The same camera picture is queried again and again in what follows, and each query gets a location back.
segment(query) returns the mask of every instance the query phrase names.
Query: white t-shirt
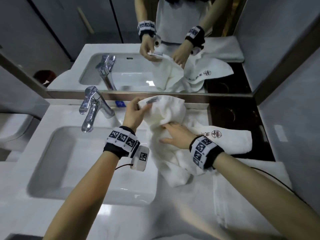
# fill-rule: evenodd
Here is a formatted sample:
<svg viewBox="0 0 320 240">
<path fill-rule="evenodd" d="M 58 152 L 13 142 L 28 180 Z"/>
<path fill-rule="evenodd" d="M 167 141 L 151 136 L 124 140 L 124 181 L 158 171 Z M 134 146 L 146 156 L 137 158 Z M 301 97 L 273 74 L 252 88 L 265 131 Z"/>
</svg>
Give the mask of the white t-shirt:
<svg viewBox="0 0 320 240">
<path fill-rule="evenodd" d="M 159 0 L 155 29 L 161 40 L 168 43 L 183 43 L 188 31 L 199 25 L 211 3 L 203 1 L 179 0 L 170 4 Z"/>
</svg>

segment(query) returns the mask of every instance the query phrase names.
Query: person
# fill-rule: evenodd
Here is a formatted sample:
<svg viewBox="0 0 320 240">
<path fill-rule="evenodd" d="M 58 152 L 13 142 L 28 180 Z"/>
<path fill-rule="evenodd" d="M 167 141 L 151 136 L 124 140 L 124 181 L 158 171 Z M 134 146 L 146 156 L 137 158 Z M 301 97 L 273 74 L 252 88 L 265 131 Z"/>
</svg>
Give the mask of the person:
<svg viewBox="0 0 320 240">
<path fill-rule="evenodd" d="M 191 51 L 202 46 L 204 37 L 210 34 L 227 3 L 228 0 L 215 0 L 212 5 L 211 0 L 159 0 L 155 30 L 166 45 L 164 53 L 171 55 L 174 49 L 171 57 L 184 68 Z M 135 0 L 135 10 L 139 24 L 148 21 L 146 0 Z M 194 27 L 201 29 L 201 41 L 186 37 Z M 154 52 L 153 35 L 150 32 L 140 34 L 140 54 L 149 61 L 160 61 L 148 54 L 149 51 Z"/>
<path fill-rule="evenodd" d="M 137 110 L 139 100 L 135 98 L 127 105 L 123 120 L 123 126 L 133 133 L 152 106 L 148 104 Z M 161 142 L 180 149 L 189 149 L 197 137 L 185 126 L 175 122 L 163 127 L 172 138 L 162 139 Z M 43 240 L 86 239 L 120 159 L 117 154 L 110 151 L 101 154 L 66 198 Z M 294 194 L 224 152 L 219 153 L 212 161 L 212 166 L 284 237 L 289 240 L 319 239 L 320 216 Z"/>
</svg>

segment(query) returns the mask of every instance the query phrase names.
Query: person's left hand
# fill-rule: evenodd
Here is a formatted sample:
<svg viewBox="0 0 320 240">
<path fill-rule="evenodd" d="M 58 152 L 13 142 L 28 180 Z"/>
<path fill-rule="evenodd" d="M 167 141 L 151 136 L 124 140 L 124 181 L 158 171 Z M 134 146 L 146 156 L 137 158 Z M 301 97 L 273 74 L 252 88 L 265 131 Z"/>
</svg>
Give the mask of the person's left hand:
<svg viewBox="0 0 320 240">
<path fill-rule="evenodd" d="M 175 63 L 181 65 L 182 69 L 184 69 L 192 49 L 193 44 L 189 40 L 185 40 L 179 48 L 174 51 L 171 57 Z"/>
<path fill-rule="evenodd" d="M 138 126 L 141 124 L 144 114 L 152 107 L 152 103 L 145 105 L 142 109 L 138 110 L 137 103 L 140 98 L 134 98 L 125 110 L 124 120 L 122 125 L 131 128 L 134 133 L 137 131 Z"/>
</svg>

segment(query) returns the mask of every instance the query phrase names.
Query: sink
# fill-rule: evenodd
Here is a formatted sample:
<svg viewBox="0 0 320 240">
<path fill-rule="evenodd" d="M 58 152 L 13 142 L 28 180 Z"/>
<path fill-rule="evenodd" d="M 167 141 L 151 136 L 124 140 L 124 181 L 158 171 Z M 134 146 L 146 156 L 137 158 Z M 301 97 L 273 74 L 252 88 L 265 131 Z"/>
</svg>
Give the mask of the sink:
<svg viewBox="0 0 320 240">
<path fill-rule="evenodd" d="M 116 56 L 112 72 L 110 73 L 114 85 L 119 91 L 158 91 L 153 83 L 152 66 L 140 54 L 121 53 L 113 54 Z M 102 54 L 91 57 L 80 84 L 99 86 L 104 85 L 96 65 L 101 61 Z"/>
<path fill-rule="evenodd" d="M 79 126 L 64 126 L 51 134 L 46 149 L 28 184 L 28 192 L 35 198 L 64 200 L 88 172 L 102 153 L 106 137 L 111 128 L 94 127 L 90 133 L 83 133 Z M 146 146 L 146 130 L 136 133 L 142 145 Z M 156 194 L 158 174 L 149 155 L 144 172 L 119 168 L 114 172 L 103 204 L 145 206 Z M 123 157 L 118 166 L 131 163 Z"/>
</svg>

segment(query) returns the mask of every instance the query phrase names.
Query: person's left arm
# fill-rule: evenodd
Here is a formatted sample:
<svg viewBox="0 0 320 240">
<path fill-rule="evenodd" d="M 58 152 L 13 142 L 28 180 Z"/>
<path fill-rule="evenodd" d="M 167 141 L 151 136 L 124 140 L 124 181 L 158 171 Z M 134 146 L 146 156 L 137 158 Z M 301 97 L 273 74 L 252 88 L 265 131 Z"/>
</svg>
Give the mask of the person's left arm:
<svg viewBox="0 0 320 240">
<path fill-rule="evenodd" d="M 123 120 L 123 125 L 131 128 L 134 132 L 141 124 L 144 113 L 152 106 L 152 104 L 148 104 L 141 110 L 137 110 L 138 101 L 139 98 L 135 98 L 127 105 Z M 119 159 L 109 151 L 104 151 L 101 154 L 66 198 L 50 223 L 43 240 L 82 240 L 87 238 L 106 196 Z"/>
<path fill-rule="evenodd" d="M 228 0 L 215 0 L 211 5 L 209 11 L 205 17 L 200 21 L 199 26 L 203 28 L 204 33 L 208 32 L 209 29 L 214 25 L 220 15 L 224 12 L 227 6 Z M 186 65 L 186 62 L 193 49 L 193 44 L 189 40 L 185 40 L 179 48 L 172 54 L 172 58 L 175 63 L 181 65 L 182 68 Z"/>
</svg>

